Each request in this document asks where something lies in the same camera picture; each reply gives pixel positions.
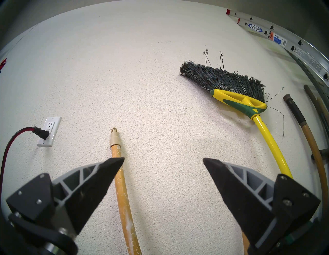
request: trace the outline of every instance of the black plug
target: black plug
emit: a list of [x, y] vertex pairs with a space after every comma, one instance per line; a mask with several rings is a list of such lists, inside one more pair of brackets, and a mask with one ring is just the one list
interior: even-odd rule
[[37, 136], [39, 136], [40, 138], [46, 140], [48, 135], [49, 135], [49, 132], [48, 131], [45, 131], [45, 130], [42, 130], [41, 128], [38, 128], [38, 127], [33, 127], [34, 130], [32, 131], [33, 133], [35, 133]]

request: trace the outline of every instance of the wooden handle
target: wooden handle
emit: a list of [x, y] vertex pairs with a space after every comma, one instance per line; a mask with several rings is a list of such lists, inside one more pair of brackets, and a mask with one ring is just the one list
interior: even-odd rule
[[322, 218], [326, 216], [327, 209], [328, 209], [328, 184], [327, 184], [327, 176], [324, 170], [324, 165], [322, 161], [322, 157], [319, 151], [319, 148], [316, 144], [314, 136], [306, 124], [302, 127], [306, 140], [311, 148], [311, 151], [314, 155], [314, 160], [316, 163], [317, 171], [320, 177], [320, 184], [321, 184], [321, 191], [322, 191]]
[[309, 96], [310, 100], [312, 101], [316, 111], [318, 112], [318, 114], [320, 115], [321, 113], [321, 108], [319, 105], [319, 102], [316, 100], [314, 94], [312, 93], [311, 89], [309, 88], [309, 86], [307, 86], [306, 84], [304, 85], [304, 90], [306, 92], [306, 94]]
[[324, 118], [325, 118], [326, 121], [327, 121], [327, 124], [329, 124], [329, 113], [328, 113], [327, 108], [324, 106], [324, 104], [323, 104], [323, 102], [322, 102], [322, 100], [321, 100], [320, 97], [318, 97], [316, 100], [317, 100], [317, 102], [318, 102], [318, 104], [319, 104], [319, 107], [320, 107], [321, 112], [322, 112], [323, 115], [324, 115]]
[[249, 240], [246, 237], [246, 235], [242, 231], [241, 231], [241, 233], [242, 233], [244, 255], [248, 255], [248, 247], [249, 247], [250, 243], [249, 243]]
[[[121, 146], [119, 136], [116, 128], [111, 130], [111, 151], [113, 158], [121, 157]], [[123, 167], [121, 167], [115, 178], [116, 198], [118, 200], [118, 207], [121, 219], [123, 235], [126, 240], [126, 246], [129, 255], [141, 255], [142, 252], [139, 247], [133, 216], [131, 215], [126, 181], [124, 179]]]

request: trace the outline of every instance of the werner logo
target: werner logo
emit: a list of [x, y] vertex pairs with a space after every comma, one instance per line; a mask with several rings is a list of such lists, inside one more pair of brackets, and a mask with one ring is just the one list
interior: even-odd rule
[[253, 24], [248, 24], [248, 26], [252, 29], [252, 30], [255, 30], [257, 32], [263, 32], [263, 30], [260, 28], [260, 27], [257, 27]]

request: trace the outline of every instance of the electrical outlet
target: electrical outlet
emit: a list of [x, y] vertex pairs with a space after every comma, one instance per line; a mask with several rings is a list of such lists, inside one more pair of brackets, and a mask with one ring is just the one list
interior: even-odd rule
[[48, 122], [48, 124], [46, 125], [46, 131], [49, 132], [49, 135], [48, 135], [47, 139], [49, 139], [50, 134], [51, 134], [51, 131], [53, 130], [54, 125], [55, 125], [55, 122], [54, 122], [54, 121], [50, 121], [50, 122]]
[[49, 135], [46, 140], [40, 138], [37, 143], [37, 146], [48, 146], [48, 147], [53, 146], [61, 119], [62, 119], [61, 117], [48, 117], [46, 119], [46, 122], [44, 123], [42, 129], [48, 131]]

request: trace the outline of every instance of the dark grip on handle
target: dark grip on handle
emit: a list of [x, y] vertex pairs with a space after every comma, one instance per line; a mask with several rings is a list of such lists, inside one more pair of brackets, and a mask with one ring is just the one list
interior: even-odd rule
[[301, 127], [305, 126], [306, 120], [302, 114], [302, 112], [300, 111], [300, 109], [298, 108], [298, 106], [296, 105], [296, 103], [293, 101], [293, 99], [290, 97], [289, 94], [285, 95], [283, 97], [283, 100], [287, 103], [287, 105], [289, 106], [290, 110], [292, 111], [293, 115], [295, 116], [296, 120], [298, 121], [299, 125]]

